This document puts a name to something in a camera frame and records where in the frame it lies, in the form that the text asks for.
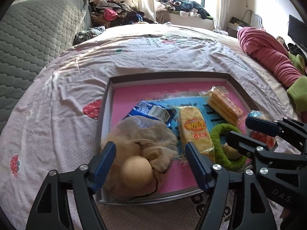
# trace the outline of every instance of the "barcode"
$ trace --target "barcode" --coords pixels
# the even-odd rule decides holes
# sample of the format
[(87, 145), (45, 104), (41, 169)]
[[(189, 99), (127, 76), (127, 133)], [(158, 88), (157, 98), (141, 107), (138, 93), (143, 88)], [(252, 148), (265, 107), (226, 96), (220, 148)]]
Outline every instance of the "barcode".
[(155, 117), (161, 120), (164, 123), (167, 123), (169, 118), (171, 117), (168, 111), (165, 108), (161, 108), (159, 106), (153, 105), (150, 111), (148, 112), (148, 116)]

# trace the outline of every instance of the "blue gripper pad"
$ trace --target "blue gripper pad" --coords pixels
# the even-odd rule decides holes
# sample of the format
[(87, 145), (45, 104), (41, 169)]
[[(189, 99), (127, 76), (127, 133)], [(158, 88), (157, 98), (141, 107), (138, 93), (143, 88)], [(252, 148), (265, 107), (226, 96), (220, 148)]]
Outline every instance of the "blue gripper pad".
[(215, 181), (211, 173), (212, 162), (207, 156), (200, 154), (193, 142), (188, 142), (185, 145), (185, 156), (198, 187), (205, 193), (210, 193), (215, 186)]
[(253, 131), (258, 131), (271, 137), (278, 136), (279, 134), (279, 126), (277, 123), (261, 118), (248, 116), (245, 120), (245, 125)]
[(100, 154), (95, 155), (88, 164), (90, 170), (87, 177), (87, 186), (92, 193), (100, 190), (106, 180), (111, 165), (116, 155), (116, 146), (113, 142), (107, 142)]

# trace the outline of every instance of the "green fuzzy ring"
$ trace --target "green fuzzy ring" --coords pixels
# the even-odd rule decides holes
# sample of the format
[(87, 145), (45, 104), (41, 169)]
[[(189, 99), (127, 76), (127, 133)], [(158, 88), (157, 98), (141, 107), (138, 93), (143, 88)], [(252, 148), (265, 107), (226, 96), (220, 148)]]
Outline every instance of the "green fuzzy ring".
[(228, 123), (221, 123), (214, 126), (210, 132), (211, 140), (214, 145), (214, 154), (216, 163), (222, 165), (225, 169), (230, 171), (237, 171), (245, 163), (247, 157), (241, 156), (238, 160), (230, 161), (223, 152), (221, 147), (220, 135), (225, 135), (230, 131), (241, 133), (238, 128)]

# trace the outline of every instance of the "quilted fabric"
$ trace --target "quilted fabric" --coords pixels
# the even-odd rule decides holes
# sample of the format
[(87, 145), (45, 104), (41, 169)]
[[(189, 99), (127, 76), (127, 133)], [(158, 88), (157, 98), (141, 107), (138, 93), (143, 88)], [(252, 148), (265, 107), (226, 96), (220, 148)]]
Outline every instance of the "quilted fabric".
[(0, 22), (0, 133), (42, 68), (91, 26), (88, 0), (29, 0)]

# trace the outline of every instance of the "strawberry print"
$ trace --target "strawberry print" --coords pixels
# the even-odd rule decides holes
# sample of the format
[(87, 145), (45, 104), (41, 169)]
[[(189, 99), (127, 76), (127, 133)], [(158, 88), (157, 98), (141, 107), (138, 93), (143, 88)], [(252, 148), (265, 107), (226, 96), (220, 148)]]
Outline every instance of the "strawberry print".
[(18, 178), (18, 171), (20, 164), (21, 162), (18, 160), (18, 155), (13, 155), (11, 158), (10, 167), (12, 174), (16, 179)]
[(83, 113), (93, 119), (98, 119), (102, 99), (96, 100), (83, 107)]

